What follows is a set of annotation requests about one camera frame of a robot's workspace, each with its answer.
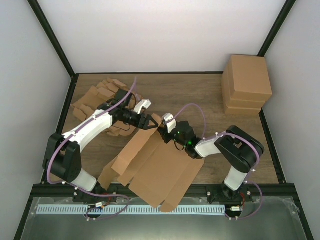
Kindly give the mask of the brown cardboard box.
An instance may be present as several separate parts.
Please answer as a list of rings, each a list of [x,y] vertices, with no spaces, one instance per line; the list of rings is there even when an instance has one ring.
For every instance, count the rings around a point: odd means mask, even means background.
[[[140,129],[123,150],[102,170],[98,182],[105,190],[116,180],[163,213],[172,212],[203,167],[204,159],[193,159],[166,144],[158,128]]]

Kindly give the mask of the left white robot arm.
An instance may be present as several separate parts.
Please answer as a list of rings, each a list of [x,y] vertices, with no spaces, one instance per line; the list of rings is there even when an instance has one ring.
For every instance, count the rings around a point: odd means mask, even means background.
[[[55,175],[60,183],[83,189],[89,201],[97,202],[101,198],[102,189],[96,185],[97,179],[82,167],[81,153],[84,148],[100,133],[118,122],[141,130],[158,127],[151,115],[142,112],[151,106],[151,101],[142,99],[134,108],[129,109],[132,97],[133,93],[120,89],[114,98],[100,104],[79,126],[64,134],[54,133],[49,137],[43,168],[50,184],[53,183],[51,175]]]

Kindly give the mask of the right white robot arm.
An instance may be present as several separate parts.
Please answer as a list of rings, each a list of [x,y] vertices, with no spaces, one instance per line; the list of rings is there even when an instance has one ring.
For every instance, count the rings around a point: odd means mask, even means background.
[[[240,189],[249,172],[255,170],[265,152],[258,140],[235,125],[208,138],[196,136],[188,121],[163,122],[158,132],[166,144],[173,141],[175,145],[181,145],[181,150],[193,159],[222,154],[231,164],[221,187],[223,198],[229,202],[240,196]]]

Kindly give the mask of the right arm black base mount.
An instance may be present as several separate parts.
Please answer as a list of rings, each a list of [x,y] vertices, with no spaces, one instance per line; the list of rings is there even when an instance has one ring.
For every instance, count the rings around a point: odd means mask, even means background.
[[[211,184],[206,187],[207,200],[209,203],[219,202],[221,204],[240,204],[241,202],[251,202],[252,197],[247,192],[250,189],[243,184],[238,190],[231,190],[224,183]]]

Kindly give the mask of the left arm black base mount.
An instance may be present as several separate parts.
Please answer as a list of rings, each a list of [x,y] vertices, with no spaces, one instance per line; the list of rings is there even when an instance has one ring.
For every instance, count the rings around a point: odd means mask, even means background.
[[[117,200],[117,197],[114,196],[109,196],[109,197],[99,197],[99,196],[93,196],[87,193],[84,193],[81,190],[76,191],[77,195],[73,197],[74,202],[84,202],[84,203],[98,203],[98,202],[115,202]],[[94,189],[91,192],[92,194],[97,194],[97,195],[109,195],[104,188],[101,187],[99,183],[96,184]]]

